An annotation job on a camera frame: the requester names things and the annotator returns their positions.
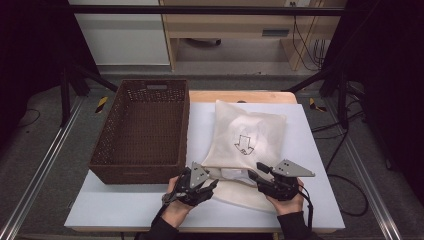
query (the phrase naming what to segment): arrow symbol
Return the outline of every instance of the arrow symbol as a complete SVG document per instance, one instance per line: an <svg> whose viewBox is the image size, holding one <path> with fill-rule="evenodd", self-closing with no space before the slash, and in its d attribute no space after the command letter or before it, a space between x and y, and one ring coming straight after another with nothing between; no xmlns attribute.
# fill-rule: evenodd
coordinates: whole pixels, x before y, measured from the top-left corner
<svg viewBox="0 0 424 240"><path fill-rule="evenodd" d="M243 154L243 155L250 155L254 148L250 147L250 137L246 137L243 135L240 135L239 142L235 143L234 146Z"/></svg>

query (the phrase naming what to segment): black stand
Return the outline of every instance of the black stand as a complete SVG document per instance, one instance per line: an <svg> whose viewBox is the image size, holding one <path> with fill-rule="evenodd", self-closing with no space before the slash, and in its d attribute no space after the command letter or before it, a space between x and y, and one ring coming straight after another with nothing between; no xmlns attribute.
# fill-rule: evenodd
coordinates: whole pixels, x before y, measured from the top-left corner
<svg viewBox="0 0 424 240"><path fill-rule="evenodd" d="M55 56L59 66L63 68L60 74L60 88L61 88L61 99L62 99L62 123L61 127L65 126L71 115L71 106L69 99L69 84L75 90L78 96L87 96L90 92L90 88L85 82L85 78L92 79L97 83L105 86L113 92L118 90L118 87L107 80L103 79L98 74L95 74L85 67L76 63L72 58L69 50L66 48L64 41L55 33L54 28L49 24L46 14L41 12L36 13L37 30L45 33L45 39L48 46L48 51Z"/></svg>
<svg viewBox="0 0 424 240"><path fill-rule="evenodd" d="M355 54L357 53L358 46L360 45L360 43L362 43L364 39L364 26L366 25L370 16L373 14L374 10L377 8L380 1L381 0L377 0L375 2L365 19L357 27L355 32L346 42L346 44L344 44L339 54L333 59L330 65L324 66L323 70L314 74L303 82L282 91L296 93L297 91L302 90L303 88L309 86L310 84L316 81L325 80L319 92L321 96L327 97L333 94L333 92L337 88L339 89L337 117L342 127L346 129L348 127L346 108L348 76L346 76L345 74L345 69L346 66L348 66L349 63L352 62Z"/></svg>

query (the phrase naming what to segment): black curtain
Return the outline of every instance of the black curtain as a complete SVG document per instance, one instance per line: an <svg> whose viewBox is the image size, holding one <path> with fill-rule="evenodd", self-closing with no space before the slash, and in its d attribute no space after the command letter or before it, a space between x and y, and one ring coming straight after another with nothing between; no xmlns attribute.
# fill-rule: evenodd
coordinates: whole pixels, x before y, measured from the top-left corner
<svg viewBox="0 0 424 240"><path fill-rule="evenodd" d="M349 1L355 7L372 2ZM325 67L334 63L343 44L352 37L352 27L359 26L364 17L341 18ZM387 163L404 174L424 205L424 151L420 140L424 135L423 29L422 1L380 1L362 28L359 43L343 59L348 63L343 71L349 81L363 84L363 108ZM327 83L334 85L337 79Z"/></svg>
<svg viewBox="0 0 424 240"><path fill-rule="evenodd" d="M0 7L0 146L24 116L29 98L60 84L66 64L99 75L74 14L42 11L45 4L69 3L3 0ZM84 88L83 79L75 74L71 82Z"/></svg>

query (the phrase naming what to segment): wicker basket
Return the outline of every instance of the wicker basket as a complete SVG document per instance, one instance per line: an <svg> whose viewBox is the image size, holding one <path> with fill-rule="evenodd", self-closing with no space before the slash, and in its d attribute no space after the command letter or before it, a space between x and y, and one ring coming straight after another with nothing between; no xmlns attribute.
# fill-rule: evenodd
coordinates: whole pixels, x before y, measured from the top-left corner
<svg viewBox="0 0 424 240"><path fill-rule="evenodd" d="M185 167L186 80L123 80L89 168L105 184L168 183Z"/></svg>

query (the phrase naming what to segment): white cloth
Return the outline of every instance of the white cloth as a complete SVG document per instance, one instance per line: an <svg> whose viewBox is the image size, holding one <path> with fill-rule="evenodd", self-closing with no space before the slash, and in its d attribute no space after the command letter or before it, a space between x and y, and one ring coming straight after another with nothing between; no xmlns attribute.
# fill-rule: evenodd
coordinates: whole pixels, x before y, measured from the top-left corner
<svg viewBox="0 0 424 240"><path fill-rule="evenodd" d="M258 192L247 170L270 179L256 169L256 163L277 165L281 159L285 115L247 112L220 100L215 105L213 141L202 166L213 179L221 179L214 198L254 209L273 211Z"/></svg>

